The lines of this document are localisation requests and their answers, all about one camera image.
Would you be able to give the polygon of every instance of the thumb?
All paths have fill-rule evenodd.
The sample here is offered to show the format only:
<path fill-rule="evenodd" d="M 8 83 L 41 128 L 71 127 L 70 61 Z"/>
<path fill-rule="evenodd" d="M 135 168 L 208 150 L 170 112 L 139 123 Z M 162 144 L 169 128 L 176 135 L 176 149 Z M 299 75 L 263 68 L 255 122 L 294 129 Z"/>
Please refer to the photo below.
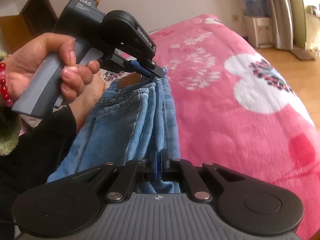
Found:
<path fill-rule="evenodd" d="M 59 51 L 61 59 L 66 65 L 72 66 L 76 64 L 75 39 L 68 35 L 45 33 L 37 37 L 47 55 L 50 51 Z"/>

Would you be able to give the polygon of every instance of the wooden door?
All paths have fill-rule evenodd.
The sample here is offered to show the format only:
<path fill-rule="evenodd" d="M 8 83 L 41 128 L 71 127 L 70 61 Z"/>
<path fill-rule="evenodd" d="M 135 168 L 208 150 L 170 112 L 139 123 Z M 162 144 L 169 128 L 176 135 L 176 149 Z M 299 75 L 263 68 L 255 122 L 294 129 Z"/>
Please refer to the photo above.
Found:
<path fill-rule="evenodd" d="M 10 53 L 14 53 L 33 39 L 22 14 L 0 17 L 0 28 Z"/>

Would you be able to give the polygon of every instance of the gripper handle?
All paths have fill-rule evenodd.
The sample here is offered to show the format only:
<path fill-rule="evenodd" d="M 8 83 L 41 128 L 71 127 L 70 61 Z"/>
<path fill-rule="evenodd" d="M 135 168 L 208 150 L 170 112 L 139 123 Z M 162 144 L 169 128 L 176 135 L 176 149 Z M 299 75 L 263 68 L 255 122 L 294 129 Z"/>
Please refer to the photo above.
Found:
<path fill-rule="evenodd" d="M 103 56 L 101 51 L 91 48 L 80 39 L 76 39 L 75 54 L 76 63 L 81 65 L 87 65 L 89 61 Z M 60 95 L 60 74 L 64 66 L 57 52 L 48 54 L 20 98 L 13 104 L 12 110 L 40 119 L 52 113 L 53 108 L 59 107 L 63 101 Z"/>

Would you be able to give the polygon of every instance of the fingernail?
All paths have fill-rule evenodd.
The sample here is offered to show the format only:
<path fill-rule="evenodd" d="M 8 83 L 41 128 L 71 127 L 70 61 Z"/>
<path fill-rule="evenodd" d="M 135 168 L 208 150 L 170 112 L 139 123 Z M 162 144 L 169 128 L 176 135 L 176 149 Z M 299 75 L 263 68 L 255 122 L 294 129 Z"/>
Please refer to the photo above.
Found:
<path fill-rule="evenodd" d="M 71 87 L 69 87 L 68 85 L 66 85 L 65 83 L 62 84 L 63 89 L 66 91 L 71 91 Z"/>
<path fill-rule="evenodd" d="M 76 54 L 74 51 L 70 51 L 69 53 L 69 65 L 75 65 L 77 62 Z"/>
<path fill-rule="evenodd" d="M 75 79 L 77 70 L 78 68 L 76 66 L 65 67 L 63 70 L 63 74 L 68 79 Z"/>
<path fill-rule="evenodd" d="M 93 64 L 95 66 L 100 66 L 100 63 L 97 60 L 91 60 L 91 61 L 89 61 L 89 64 Z"/>

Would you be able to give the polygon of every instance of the hand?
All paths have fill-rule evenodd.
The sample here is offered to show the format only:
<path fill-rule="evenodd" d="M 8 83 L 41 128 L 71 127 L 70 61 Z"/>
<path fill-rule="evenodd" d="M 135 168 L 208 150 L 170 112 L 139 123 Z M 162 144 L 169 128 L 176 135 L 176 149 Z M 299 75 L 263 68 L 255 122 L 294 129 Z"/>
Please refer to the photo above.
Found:
<path fill-rule="evenodd" d="M 8 93 L 13 101 L 19 99 L 47 54 L 58 51 L 66 64 L 61 72 L 61 92 L 68 103 L 73 102 L 83 92 L 84 86 L 91 83 L 93 74 L 100 67 L 95 60 L 90 61 L 87 66 L 76 65 L 74 49 L 75 40 L 72 37 L 45 33 L 6 58 L 3 62 L 6 64 Z"/>
<path fill-rule="evenodd" d="M 69 105 L 76 120 L 77 132 L 81 129 L 85 119 L 98 102 L 104 90 L 105 83 L 101 73 L 96 73 L 93 75 L 92 82 L 85 86 L 83 93 Z"/>

